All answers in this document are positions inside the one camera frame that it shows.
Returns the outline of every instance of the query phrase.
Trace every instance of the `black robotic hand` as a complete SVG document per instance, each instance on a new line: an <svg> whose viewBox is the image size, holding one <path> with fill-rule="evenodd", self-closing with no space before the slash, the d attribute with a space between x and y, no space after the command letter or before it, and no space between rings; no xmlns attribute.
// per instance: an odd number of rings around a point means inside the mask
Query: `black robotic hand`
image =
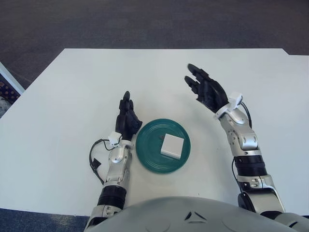
<svg viewBox="0 0 309 232"><path fill-rule="evenodd" d="M188 69L196 77L197 81L188 76L184 80L191 90L198 95L197 100L200 103L214 113L228 104L226 93L218 82L209 78L209 75L204 70L193 64L188 64Z"/></svg>
<svg viewBox="0 0 309 232"><path fill-rule="evenodd" d="M142 121L139 121L133 111L133 101L130 100L130 92L127 91L119 104L120 113L116 120L116 132L122 134L122 139L130 140L140 129Z"/></svg>

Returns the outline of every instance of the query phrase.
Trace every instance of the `wire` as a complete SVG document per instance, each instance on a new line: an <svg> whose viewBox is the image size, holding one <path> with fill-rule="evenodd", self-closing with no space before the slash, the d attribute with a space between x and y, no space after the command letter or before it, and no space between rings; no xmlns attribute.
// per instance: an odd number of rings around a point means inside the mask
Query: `wire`
<svg viewBox="0 0 309 232"><path fill-rule="evenodd" d="M117 145L120 143L120 139L122 138L122 135L119 137L118 139L118 143L114 144L114 145ZM111 148L111 149L108 149L107 146L106 146L106 141L109 141L108 139L99 139L97 141L95 141L95 143L92 145L91 149L90 149L90 152L89 152L89 164L90 164L90 167L92 169L92 171L94 172L94 174L97 176L97 178L100 180L100 182L104 185L104 180L99 176L98 174L98 171L97 171L97 168L101 165L101 163L99 161L97 161L96 159L94 159L94 161L92 161L92 150L93 148L98 145L99 143L104 143L104 146L105 146L105 149L108 150L108 151L111 151L113 149L115 149L115 147Z"/></svg>
<svg viewBox="0 0 309 232"><path fill-rule="evenodd" d="M241 102L240 104L244 108L244 110L246 111L246 114L247 114L247 117L248 117L248 120L249 120L249 126L252 129L252 120L251 120L251 116L250 116L249 110L248 110L248 108L247 108L247 106L246 106L246 104L244 102Z"/></svg>
<svg viewBox="0 0 309 232"><path fill-rule="evenodd" d="M242 193L241 188L240 188L240 186L239 186L239 183L238 183L238 181L237 181L237 179L236 179L236 176L235 176L235 173L234 173L234 169L233 169L234 162L235 162L235 157L233 158L233 161L232 161L232 172L233 172L234 179L236 180L236 183L237 183L237 185L238 185L238 187L239 187L239 190L240 190L240 192Z"/></svg>
<svg viewBox="0 0 309 232"><path fill-rule="evenodd" d="M93 148L98 145L99 143L103 142L104 140L103 139L99 139L97 140L91 147L90 149L90 152L89 152L89 164L90 164L90 167L92 169L92 171L94 172L94 174L97 176L97 178L100 180L100 182L104 185L104 180L99 176L98 172L97 172L97 168L95 167L95 160L92 161L92 158L91 158L91 153L92 153L92 150Z"/></svg>

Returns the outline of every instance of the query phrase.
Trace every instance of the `teal plate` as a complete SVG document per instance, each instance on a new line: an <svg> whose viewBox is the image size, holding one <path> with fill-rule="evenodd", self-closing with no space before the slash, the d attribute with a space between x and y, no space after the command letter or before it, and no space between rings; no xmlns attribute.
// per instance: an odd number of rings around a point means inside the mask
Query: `teal plate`
<svg viewBox="0 0 309 232"><path fill-rule="evenodd" d="M180 159L161 154L165 134L183 138L183 150ZM136 153L142 165L149 171L160 174L171 173L186 163L190 154L190 139L185 129L169 119L156 119L147 123L136 139Z"/></svg>

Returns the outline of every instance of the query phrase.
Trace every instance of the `patterned fabric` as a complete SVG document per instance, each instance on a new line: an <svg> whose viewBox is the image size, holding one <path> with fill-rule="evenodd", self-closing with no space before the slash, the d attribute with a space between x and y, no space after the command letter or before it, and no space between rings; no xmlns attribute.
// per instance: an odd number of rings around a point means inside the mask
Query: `patterned fabric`
<svg viewBox="0 0 309 232"><path fill-rule="evenodd" d="M5 114L11 105L12 104L9 103L5 98L0 97L0 118Z"/></svg>
<svg viewBox="0 0 309 232"><path fill-rule="evenodd" d="M12 87L0 81L0 97L5 98L10 103L14 103L20 95Z"/></svg>

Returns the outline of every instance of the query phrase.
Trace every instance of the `floor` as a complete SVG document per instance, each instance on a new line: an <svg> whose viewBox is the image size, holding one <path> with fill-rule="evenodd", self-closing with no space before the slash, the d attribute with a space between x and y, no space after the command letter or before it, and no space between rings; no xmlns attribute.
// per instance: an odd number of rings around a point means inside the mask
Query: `floor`
<svg viewBox="0 0 309 232"><path fill-rule="evenodd" d="M82 232L88 217L0 209L0 232Z"/></svg>
<svg viewBox="0 0 309 232"><path fill-rule="evenodd" d="M0 61L27 88L64 48L283 48L309 55L308 0L0 0ZM0 209L0 231L87 217Z"/></svg>

